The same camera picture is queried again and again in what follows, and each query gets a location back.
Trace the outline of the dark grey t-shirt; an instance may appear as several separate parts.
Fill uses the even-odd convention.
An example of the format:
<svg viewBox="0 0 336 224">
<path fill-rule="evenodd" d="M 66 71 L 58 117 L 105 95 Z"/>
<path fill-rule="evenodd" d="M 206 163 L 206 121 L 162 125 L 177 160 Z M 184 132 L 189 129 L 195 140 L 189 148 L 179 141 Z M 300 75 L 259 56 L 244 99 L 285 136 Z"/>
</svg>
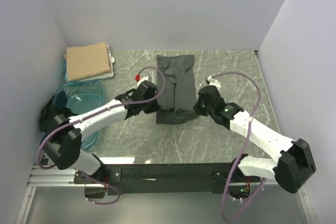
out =
<svg viewBox="0 0 336 224">
<path fill-rule="evenodd" d="M 197 102 L 195 77 L 193 72 L 194 55 L 174 57 L 156 56 L 157 68 L 163 73 L 157 77 L 157 88 L 165 87 L 158 97 L 160 109 L 156 113 L 157 124 L 183 124 L 198 118 L 194 112 Z"/>
</svg>

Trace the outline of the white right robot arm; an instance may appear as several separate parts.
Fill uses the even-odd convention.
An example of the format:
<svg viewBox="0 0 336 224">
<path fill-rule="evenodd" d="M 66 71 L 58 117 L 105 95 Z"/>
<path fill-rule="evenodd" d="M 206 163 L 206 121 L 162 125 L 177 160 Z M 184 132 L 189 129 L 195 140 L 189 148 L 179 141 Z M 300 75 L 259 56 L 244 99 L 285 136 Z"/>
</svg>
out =
<svg viewBox="0 0 336 224">
<path fill-rule="evenodd" d="M 228 179 L 241 182 L 246 177 L 274 180 L 289 193 L 296 193 L 316 172 L 310 145 L 283 136 L 252 118 L 235 103 L 226 103 L 215 86 L 205 86 L 198 92 L 194 106 L 198 115 L 210 116 L 215 123 L 248 138 L 269 158 L 240 154 L 231 164 Z"/>
</svg>

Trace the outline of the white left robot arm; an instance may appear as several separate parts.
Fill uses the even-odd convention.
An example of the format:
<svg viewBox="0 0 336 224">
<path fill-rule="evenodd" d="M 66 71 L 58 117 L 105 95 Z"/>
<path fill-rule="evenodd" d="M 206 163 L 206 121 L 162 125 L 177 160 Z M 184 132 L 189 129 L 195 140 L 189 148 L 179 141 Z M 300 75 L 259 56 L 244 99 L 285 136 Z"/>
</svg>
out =
<svg viewBox="0 0 336 224">
<path fill-rule="evenodd" d="M 158 110 L 159 95 L 155 84 L 139 81 L 135 89 L 117 96 L 106 105 L 69 118 L 55 116 L 47 129 L 38 152 L 45 152 L 59 170 L 73 168 L 84 172 L 93 183 L 104 179 L 104 163 L 94 154 L 81 149 L 82 142 L 91 134 L 140 112 L 146 114 Z"/>
</svg>

